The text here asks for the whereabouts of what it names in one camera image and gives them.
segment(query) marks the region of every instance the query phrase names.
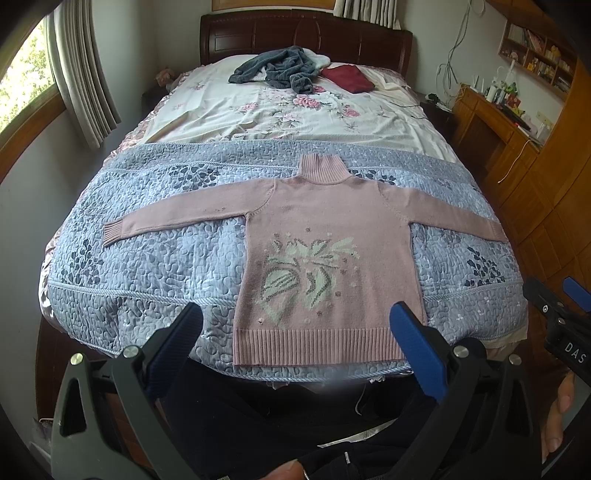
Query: turtleneck collar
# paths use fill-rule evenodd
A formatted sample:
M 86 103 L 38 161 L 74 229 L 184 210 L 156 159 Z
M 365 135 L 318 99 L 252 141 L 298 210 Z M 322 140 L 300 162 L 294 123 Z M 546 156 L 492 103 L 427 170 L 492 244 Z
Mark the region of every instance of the turtleneck collar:
M 320 156 L 318 153 L 302 156 L 298 175 L 321 185 L 340 183 L 351 176 L 338 155 Z

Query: wooden headboard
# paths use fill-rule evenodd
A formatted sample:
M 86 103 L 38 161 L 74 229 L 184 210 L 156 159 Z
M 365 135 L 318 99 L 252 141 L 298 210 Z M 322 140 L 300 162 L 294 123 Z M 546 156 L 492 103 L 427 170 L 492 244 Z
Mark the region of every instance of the wooden headboard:
M 201 17 L 201 63 L 259 54 L 291 45 L 332 61 L 395 70 L 406 76 L 413 44 L 407 30 L 335 17 L 313 10 L 249 10 Z

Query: gray towel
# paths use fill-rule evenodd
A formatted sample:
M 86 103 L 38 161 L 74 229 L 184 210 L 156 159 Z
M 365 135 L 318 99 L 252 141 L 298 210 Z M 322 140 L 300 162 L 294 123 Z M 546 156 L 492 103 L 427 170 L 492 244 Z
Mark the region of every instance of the gray towel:
M 314 64 L 301 47 L 291 46 L 257 55 L 240 65 L 230 83 L 250 82 L 265 67 L 266 82 L 275 88 L 292 88 L 295 93 L 313 93 L 312 78 L 318 76 Z

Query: metal screw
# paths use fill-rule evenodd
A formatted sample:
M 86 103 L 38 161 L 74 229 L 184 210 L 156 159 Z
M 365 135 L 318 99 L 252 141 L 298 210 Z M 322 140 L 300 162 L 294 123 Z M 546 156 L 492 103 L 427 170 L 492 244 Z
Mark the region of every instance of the metal screw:
M 466 358 L 470 355 L 470 350 L 463 345 L 458 345 L 453 348 L 453 354 L 458 358 Z
M 133 358 L 135 357 L 137 354 L 139 353 L 139 347 L 135 346 L 135 345 L 129 345 L 126 346 L 123 349 L 123 356 L 125 358 Z
M 516 353 L 512 353 L 509 355 L 509 362 L 511 365 L 521 365 L 521 357 Z
M 78 365 L 78 364 L 82 363 L 83 359 L 84 359 L 84 357 L 82 357 L 81 353 L 75 353 L 74 355 L 72 355 L 70 357 L 70 363 L 72 365 Z

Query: human hand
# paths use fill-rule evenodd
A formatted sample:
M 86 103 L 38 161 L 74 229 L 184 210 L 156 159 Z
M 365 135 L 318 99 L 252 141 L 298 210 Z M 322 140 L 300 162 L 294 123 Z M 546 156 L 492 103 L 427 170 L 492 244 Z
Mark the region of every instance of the human hand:
M 574 400 L 574 373 L 569 372 L 558 387 L 558 397 L 552 403 L 545 425 L 542 426 L 542 463 L 562 444 L 562 415 Z
M 304 467 L 297 460 L 284 463 L 261 480 L 305 480 Z

